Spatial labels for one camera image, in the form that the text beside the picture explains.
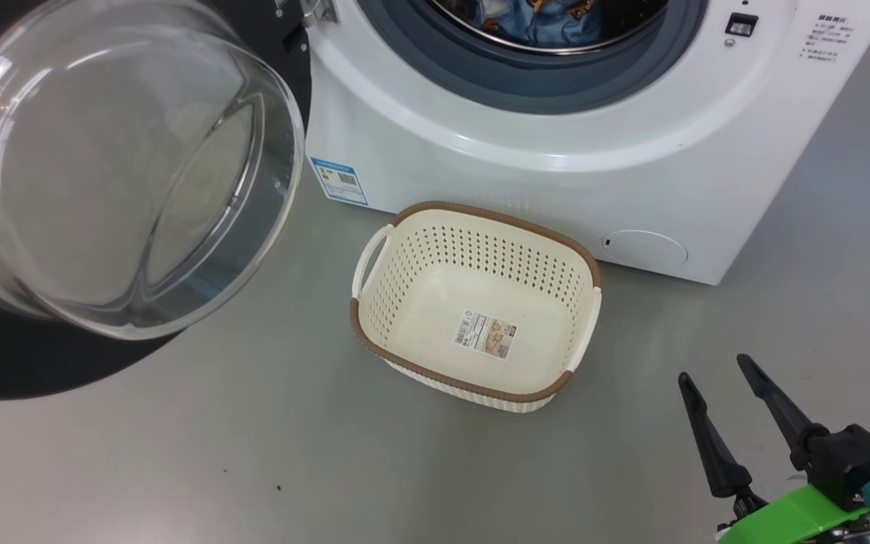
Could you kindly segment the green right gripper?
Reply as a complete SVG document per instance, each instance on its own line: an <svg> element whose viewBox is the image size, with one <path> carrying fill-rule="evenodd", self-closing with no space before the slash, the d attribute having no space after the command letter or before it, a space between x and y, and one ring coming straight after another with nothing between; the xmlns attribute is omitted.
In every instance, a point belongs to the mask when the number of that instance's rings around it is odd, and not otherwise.
<svg viewBox="0 0 870 544"><path fill-rule="evenodd" d="M793 467L808 469L813 458L810 441L828 436L828 429L805 416L751 356L736 355L736 364L776 421ZM679 389L711 495L735 499L736 519L718 527L717 543L870 543L870 511L862 486L839 495L809 484L774 502L763 502L750 489L749 471L716 431L708 405L687 372L679 375Z"/></svg>

